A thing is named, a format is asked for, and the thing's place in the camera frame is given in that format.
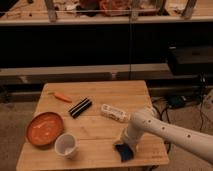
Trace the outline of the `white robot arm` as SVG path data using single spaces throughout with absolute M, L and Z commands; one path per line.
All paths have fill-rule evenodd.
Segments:
M 213 165 L 213 136 L 159 120 L 153 108 L 143 107 L 130 116 L 120 141 L 133 153 L 144 133 L 159 136 Z

